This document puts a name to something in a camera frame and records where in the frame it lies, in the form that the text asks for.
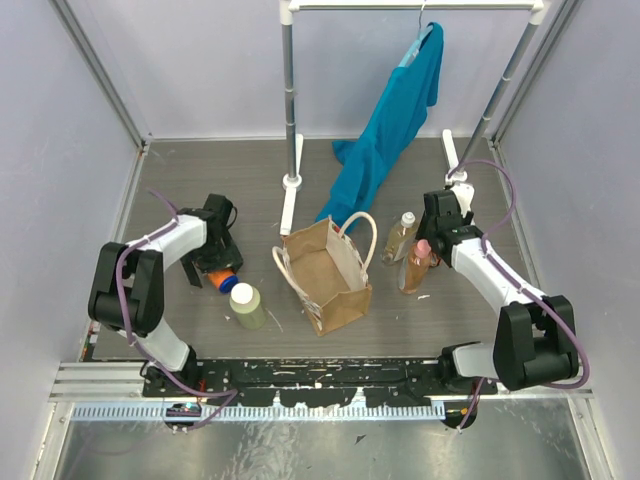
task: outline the clothes hanger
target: clothes hanger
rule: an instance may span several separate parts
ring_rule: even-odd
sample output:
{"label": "clothes hanger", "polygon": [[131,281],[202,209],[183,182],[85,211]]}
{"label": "clothes hanger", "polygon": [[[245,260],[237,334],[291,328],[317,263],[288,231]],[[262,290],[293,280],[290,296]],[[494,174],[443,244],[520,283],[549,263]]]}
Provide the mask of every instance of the clothes hanger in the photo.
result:
{"label": "clothes hanger", "polygon": [[411,44],[411,46],[409,47],[409,50],[407,50],[407,53],[402,58],[402,61],[398,65],[399,67],[408,66],[411,63],[411,61],[414,58],[416,58],[416,56],[420,52],[420,47],[422,46],[422,42],[424,42],[424,39],[427,37],[427,35],[429,35],[429,33],[431,33],[431,30],[433,29],[431,25],[427,25],[427,28],[422,30],[422,12],[424,12],[424,7],[427,6],[428,1],[429,0],[424,0],[422,2],[422,7],[420,8],[420,15],[418,16],[418,35],[416,37],[415,42]]}

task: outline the gray wall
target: gray wall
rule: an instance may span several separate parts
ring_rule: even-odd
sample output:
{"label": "gray wall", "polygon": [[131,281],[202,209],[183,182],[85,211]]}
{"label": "gray wall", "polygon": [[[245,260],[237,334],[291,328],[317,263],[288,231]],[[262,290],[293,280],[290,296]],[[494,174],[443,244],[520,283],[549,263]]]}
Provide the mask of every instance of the gray wall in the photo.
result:
{"label": "gray wall", "polygon": [[0,478],[29,475],[135,148],[45,0],[0,15]]}
{"label": "gray wall", "polygon": [[584,0],[503,141],[534,261],[576,311],[627,478],[640,470],[640,4]]}
{"label": "gray wall", "polygon": [[[278,0],[70,3],[137,123],[155,138],[284,135]],[[424,13],[423,24],[443,25],[445,53],[440,98],[422,134],[473,131],[528,18]],[[417,11],[296,14],[300,131],[358,135],[417,29]]]}

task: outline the bottle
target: bottle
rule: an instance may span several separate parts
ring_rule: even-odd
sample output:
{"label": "bottle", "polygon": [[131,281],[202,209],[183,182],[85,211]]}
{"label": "bottle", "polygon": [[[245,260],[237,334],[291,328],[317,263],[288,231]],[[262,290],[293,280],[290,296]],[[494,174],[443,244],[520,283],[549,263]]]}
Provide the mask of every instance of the bottle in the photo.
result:
{"label": "bottle", "polygon": [[248,283],[233,287],[229,305],[240,324],[249,330],[257,330],[267,321],[267,314],[260,304],[260,292]]}
{"label": "bottle", "polygon": [[239,281],[238,277],[236,277],[236,275],[233,273],[233,270],[231,270],[230,268],[208,273],[207,277],[220,293],[229,293],[233,289],[233,287],[238,284]]}
{"label": "bottle", "polygon": [[382,253],[382,263],[393,265],[406,257],[417,230],[416,217],[413,213],[404,213],[402,219],[389,232],[389,240]]}
{"label": "bottle", "polygon": [[415,293],[431,265],[431,246],[426,240],[416,242],[402,262],[398,288],[402,293]]}

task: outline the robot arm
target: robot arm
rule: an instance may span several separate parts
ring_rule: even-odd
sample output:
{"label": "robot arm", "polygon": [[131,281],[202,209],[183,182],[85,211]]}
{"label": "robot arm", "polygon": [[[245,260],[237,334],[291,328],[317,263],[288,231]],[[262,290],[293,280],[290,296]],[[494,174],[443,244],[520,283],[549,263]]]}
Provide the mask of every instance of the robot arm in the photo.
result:
{"label": "robot arm", "polygon": [[[470,185],[424,195],[425,212],[416,238],[426,239],[432,251],[464,275],[498,316],[494,344],[472,343],[446,347],[440,357],[444,380],[487,377],[499,379],[509,390],[519,390],[578,373],[575,347],[542,308],[522,293],[542,299],[575,332],[573,309],[562,297],[547,297],[502,260],[487,242],[487,253],[519,284],[516,288],[488,260],[482,249],[482,231],[473,224]],[[533,327],[544,332],[534,337]]]}
{"label": "robot arm", "polygon": [[[196,267],[203,273],[226,268],[237,271],[242,257],[228,232],[232,211],[231,202],[220,195],[209,195],[202,209],[180,210],[177,225],[134,250],[123,268],[124,278],[133,277],[132,286],[125,287],[125,295],[136,341],[189,386],[194,386],[197,379],[196,354],[164,319],[164,272],[180,260],[190,283],[202,287]],[[129,245],[149,237],[154,234],[128,244],[107,243],[98,258],[89,317],[122,336],[126,332],[116,290],[116,263]]]}

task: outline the white bottle cap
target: white bottle cap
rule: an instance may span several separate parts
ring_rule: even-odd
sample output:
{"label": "white bottle cap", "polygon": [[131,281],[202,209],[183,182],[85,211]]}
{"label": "white bottle cap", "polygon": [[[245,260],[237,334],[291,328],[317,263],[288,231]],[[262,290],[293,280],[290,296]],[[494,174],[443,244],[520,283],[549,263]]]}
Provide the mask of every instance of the white bottle cap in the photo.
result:
{"label": "white bottle cap", "polygon": [[413,224],[416,223],[416,217],[411,212],[403,213],[400,223],[404,228],[411,228],[413,227]]}
{"label": "white bottle cap", "polygon": [[238,305],[246,305],[253,300],[253,287],[248,283],[238,283],[231,290],[231,300]]}

